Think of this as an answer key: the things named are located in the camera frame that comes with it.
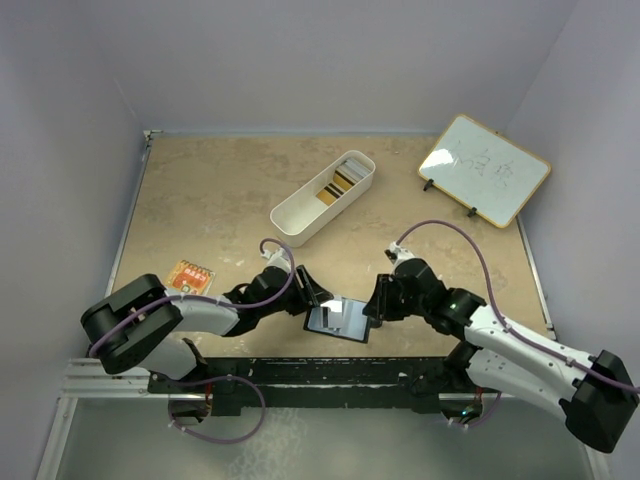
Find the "black leather card holder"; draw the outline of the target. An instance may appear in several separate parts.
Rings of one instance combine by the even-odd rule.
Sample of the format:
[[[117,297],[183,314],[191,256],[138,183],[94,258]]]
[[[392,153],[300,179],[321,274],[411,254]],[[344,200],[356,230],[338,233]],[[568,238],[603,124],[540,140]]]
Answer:
[[[372,321],[364,314],[366,303],[336,297],[311,308],[303,324],[307,332],[367,344]]]

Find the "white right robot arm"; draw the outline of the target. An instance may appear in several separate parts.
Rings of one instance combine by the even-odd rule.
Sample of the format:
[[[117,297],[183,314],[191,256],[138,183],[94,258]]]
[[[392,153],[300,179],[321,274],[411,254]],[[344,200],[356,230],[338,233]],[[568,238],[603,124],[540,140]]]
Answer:
[[[583,444],[614,451],[639,407],[619,356],[576,350],[501,320],[483,298],[446,287],[424,260],[407,252],[388,256],[392,270],[378,275],[366,316],[378,322],[422,318],[458,341],[444,369],[452,389],[476,385],[517,397],[559,418]]]

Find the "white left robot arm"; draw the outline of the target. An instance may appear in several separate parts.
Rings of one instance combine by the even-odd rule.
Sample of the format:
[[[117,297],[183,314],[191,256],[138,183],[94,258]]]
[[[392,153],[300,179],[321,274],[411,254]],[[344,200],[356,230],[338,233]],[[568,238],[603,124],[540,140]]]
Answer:
[[[145,274],[87,309],[80,323],[91,343],[89,356],[99,359],[106,373],[141,367],[194,392],[205,382],[204,358],[191,340],[172,339],[172,333],[238,337],[270,315],[297,316],[333,298],[304,266],[292,271],[268,266],[216,297],[169,290],[156,275]]]

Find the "white plastic card tray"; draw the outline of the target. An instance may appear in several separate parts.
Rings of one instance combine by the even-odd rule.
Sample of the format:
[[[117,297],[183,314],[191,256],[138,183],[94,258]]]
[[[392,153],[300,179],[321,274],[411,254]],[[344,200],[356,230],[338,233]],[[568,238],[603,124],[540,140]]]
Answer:
[[[271,210],[278,237],[302,246],[371,187],[375,171],[364,153],[345,152]]]

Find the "gold backed stripe card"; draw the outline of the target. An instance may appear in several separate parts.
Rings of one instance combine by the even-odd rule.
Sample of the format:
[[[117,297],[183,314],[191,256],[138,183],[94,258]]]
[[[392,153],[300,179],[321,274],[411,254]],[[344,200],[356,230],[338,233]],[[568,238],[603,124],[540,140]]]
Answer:
[[[340,185],[335,183],[329,183],[325,185],[316,194],[316,198],[320,200],[324,205],[331,206],[344,196],[346,190]]]

